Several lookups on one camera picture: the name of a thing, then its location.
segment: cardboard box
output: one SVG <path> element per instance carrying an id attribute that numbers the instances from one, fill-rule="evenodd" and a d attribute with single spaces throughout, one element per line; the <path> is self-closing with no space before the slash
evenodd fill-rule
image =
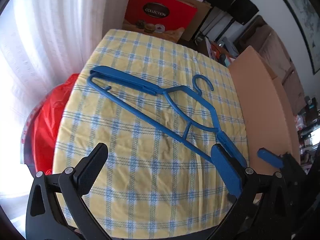
<path id="1" fill-rule="evenodd" d="M 176 43 L 196 11 L 180 0 L 129 0 L 123 29 Z"/>
<path id="2" fill-rule="evenodd" d="M 190 41 L 192 35 L 196 32 L 202 20 L 205 18 L 208 11 L 210 10 L 211 5 L 207 2 L 199 2 L 197 0 L 180 0 L 180 1 L 193 4 L 197 8 L 197 12 L 195 16 L 193 17 L 188 27 L 185 29 L 184 33 L 181 36 L 182 39 L 186 41 Z"/>
<path id="3" fill-rule="evenodd" d="M 276 155 L 289 152 L 300 163 L 294 117 L 280 79 L 251 46 L 229 70 L 244 118 L 250 167 L 260 174 L 277 171 L 257 156 L 262 147 Z"/>

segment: yellow plaid tablecloth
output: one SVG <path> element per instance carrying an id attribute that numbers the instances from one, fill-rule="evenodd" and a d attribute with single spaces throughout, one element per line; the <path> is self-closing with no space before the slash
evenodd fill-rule
<path id="1" fill-rule="evenodd" d="M 61 120 L 53 172 L 76 166 L 99 142 L 109 157 L 89 194 L 83 196 L 108 234 L 119 238 L 165 238 L 217 225 L 230 208 L 227 190 L 215 167 L 145 121 L 87 85 L 89 71 L 106 65 L 168 88 L 197 84 L 216 109 L 220 126 L 248 159 L 245 125 L 227 68 L 175 43 L 140 33 L 110 30 L 81 71 Z M 95 80 L 100 85 L 107 82 Z M 152 96 L 115 83 L 111 93 L 182 135 L 187 125 L 162 95 Z M 172 99 L 200 124 L 210 113 L 183 92 Z M 210 154 L 215 135 L 191 126 L 187 140 Z M 63 212 L 75 225 L 61 196 Z"/>

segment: picture frame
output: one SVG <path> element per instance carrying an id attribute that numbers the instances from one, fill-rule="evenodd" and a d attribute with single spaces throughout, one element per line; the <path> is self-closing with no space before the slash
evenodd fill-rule
<path id="1" fill-rule="evenodd" d="M 310 57 L 312 72 L 320 70 L 320 17 L 310 0 L 283 0 L 295 19 Z"/>

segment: red plastic bag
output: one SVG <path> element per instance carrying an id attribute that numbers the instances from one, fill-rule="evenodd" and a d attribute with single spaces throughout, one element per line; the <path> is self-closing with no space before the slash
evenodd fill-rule
<path id="1" fill-rule="evenodd" d="M 35 119 L 31 147 L 36 171 L 52 173 L 54 146 L 63 110 L 79 74 L 72 74 L 68 80 L 55 87 L 45 100 Z"/>

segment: hanger hook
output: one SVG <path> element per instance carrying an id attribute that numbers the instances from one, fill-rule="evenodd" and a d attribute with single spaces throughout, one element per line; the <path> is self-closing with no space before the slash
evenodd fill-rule
<path id="1" fill-rule="evenodd" d="M 203 75 L 199 75 L 199 74 L 196 74 L 193 76 L 192 78 L 192 84 L 193 84 L 193 88 L 194 90 L 196 90 L 198 92 L 198 95 L 201 96 L 202 95 L 202 91 L 201 89 L 198 87 L 197 83 L 196 83 L 196 79 L 197 78 L 201 78 L 203 79 L 204 81 L 207 82 L 208 86 L 210 87 L 210 90 L 213 91 L 213 85 L 211 84 L 210 80 L 207 79 L 205 76 Z"/>

